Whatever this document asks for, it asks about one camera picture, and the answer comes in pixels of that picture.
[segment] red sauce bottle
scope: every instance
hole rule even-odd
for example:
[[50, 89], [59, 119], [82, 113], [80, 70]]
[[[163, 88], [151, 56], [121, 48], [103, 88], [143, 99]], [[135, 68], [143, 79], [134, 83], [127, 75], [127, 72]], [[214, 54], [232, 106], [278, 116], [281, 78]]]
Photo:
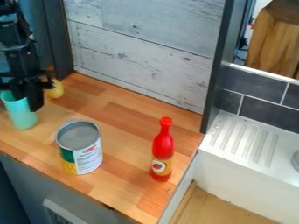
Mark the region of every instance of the red sauce bottle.
[[172, 119], [164, 116], [160, 119], [161, 130], [155, 137], [152, 147], [150, 175], [158, 181], [167, 181], [172, 172], [173, 139], [170, 135]]

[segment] wooden countertop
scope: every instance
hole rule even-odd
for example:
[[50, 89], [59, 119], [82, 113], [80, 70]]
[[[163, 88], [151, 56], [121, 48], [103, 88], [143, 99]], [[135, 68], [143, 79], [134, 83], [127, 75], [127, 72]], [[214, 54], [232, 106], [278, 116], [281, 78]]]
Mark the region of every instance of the wooden countertop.
[[[156, 223], [203, 137], [198, 133], [201, 115], [77, 73], [63, 84], [65, 95], [46, 100], [31, 129], [13, 129], [0, 108], [0, 150], [134, 221]], [[176, 150], [173, 173], [165, 183], [149, 175], [151, 142], [161, 116], [174, 120]], [[103, 163], [86, 175], [63, 169], [54, 142], [56, 130], [72, 118], [91, 119], [101, 127]]]

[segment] can lid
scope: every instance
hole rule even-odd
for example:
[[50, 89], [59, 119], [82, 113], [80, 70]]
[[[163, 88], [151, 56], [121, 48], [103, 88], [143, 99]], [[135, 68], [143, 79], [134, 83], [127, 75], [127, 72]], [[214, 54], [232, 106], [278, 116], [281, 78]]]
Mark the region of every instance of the can lid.
[[81, 150], [94, 144], [99, 139], [96, 124], [84, 120], [70, 122], [58, 130], [57, 144], [65, 150]]

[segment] gray tile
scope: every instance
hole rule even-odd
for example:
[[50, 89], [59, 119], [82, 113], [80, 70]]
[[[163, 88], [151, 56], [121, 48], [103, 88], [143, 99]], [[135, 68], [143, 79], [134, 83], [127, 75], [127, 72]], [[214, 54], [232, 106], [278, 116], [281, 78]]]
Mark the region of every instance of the gray tile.
[[227, 112], [237, 114], [240, 105], [241, 95], [235, 94], [224, 89], [217, 92], [217, 107]]
[[289, 84], [288, 91], [282, 104], [291, 108], [299, 109], [299, 86]]
[[299, 111], [245, 96], [240, 116], [299, 134]]
[[229, 67], [221, 77], [221, 86], [263, 100], [280, 102], [287, 83]]

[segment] drainboard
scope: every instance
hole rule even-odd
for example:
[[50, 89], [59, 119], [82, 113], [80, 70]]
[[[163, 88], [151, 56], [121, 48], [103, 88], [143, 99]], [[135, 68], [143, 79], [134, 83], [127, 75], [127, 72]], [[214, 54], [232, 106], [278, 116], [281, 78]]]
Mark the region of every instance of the drainboard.
[[200, 149], [299, 187], [291, 164], [299, 150], [295, 133], [220, 111]]

